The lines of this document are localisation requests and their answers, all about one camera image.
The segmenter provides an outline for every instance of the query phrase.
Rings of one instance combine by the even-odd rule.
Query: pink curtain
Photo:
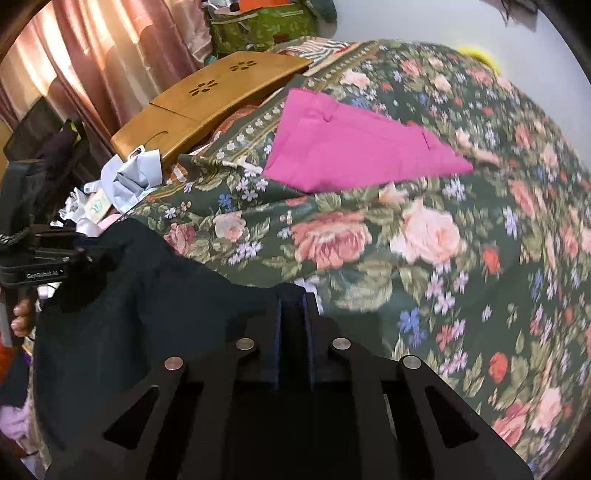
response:
[[[53,0],[0,65],[0,115],[14,126],[45,96],[109,140],[212,51],[200,0]]]

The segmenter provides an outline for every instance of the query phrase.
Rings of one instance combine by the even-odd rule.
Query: green bag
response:
[[[214,14],[211,24],[218,55],[268,50],[275,45],[276,35],[280,42],[317,35],[314,15],[301,2],[259,8],[235,17]]]

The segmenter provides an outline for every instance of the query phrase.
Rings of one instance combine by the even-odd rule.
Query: floral bedspread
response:
[[[265,179],[283,90],[131,215],[233,282],[305,286],[375,354],[418,355],[542,477],[591,393],[589,174],[526,95],[447,47],[355,44],[292,86],[419,124],[475,170],[309,196]]]

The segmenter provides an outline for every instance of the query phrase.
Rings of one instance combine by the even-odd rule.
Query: pink towel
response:
[[[421,127],[291,89],[263,175],[320,193],[472,170]]]

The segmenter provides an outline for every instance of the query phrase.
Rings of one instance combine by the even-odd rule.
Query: screw head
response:
[[[351,341],[344,337],[335,338],[333,340],[333,347],[337,350],[349,350],[351,348]]]
[[[166,367],[166,370],[178,370],[183,366],[183,359],[179,356],[172,356],[166,359],[164,366]]]
[[[402,364],[410,370],[416,370],[421,366],[421,359],[414,355],[408,355],[404,357]]]
[[[251,350],[255,346],[252,338],[241,338],[236,342],[236,348],[242,351]]]

